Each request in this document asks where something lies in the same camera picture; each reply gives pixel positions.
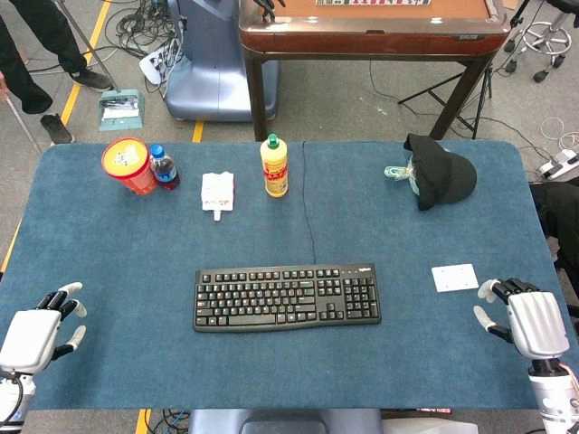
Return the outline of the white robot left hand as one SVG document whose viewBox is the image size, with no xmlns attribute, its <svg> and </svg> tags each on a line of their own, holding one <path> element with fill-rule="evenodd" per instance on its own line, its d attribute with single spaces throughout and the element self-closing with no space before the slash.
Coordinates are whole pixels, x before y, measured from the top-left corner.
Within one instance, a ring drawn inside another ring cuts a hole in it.
<svg viewBox="0 0 579 434">
<path fill-rule="evenodd" d="M 87 331 L 85 325 L 78 326 L 64 344 L 57 344 L 57 337 L 67 316 L 87 315 L 86 307 L 71 296 L 82 288 L 79 281 L 69 283 L 46 294 L 36 307 L 14 314 L 1 347 L 3 372 L 34 375 L 79 348 Z"/>
</svg>

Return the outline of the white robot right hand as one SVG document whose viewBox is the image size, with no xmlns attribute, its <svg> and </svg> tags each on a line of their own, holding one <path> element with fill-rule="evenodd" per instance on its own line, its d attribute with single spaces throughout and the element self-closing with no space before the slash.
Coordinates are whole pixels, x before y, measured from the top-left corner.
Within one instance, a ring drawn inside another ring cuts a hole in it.
<svg viewBox="0 0 579 434">
<path fill-rule="evenodd" d="M 481 306 L 475 306 L 473 312 L 486 332 L 513 344 L 527 359 L 555 359 L 569 350 L 565 325 L 553 293 L 517 278 L 495 278 L 480 286 L 478 297 L 489 303 L 498 299 L 504 303 L 508 327 L 492 320 Z"/>
</svg>

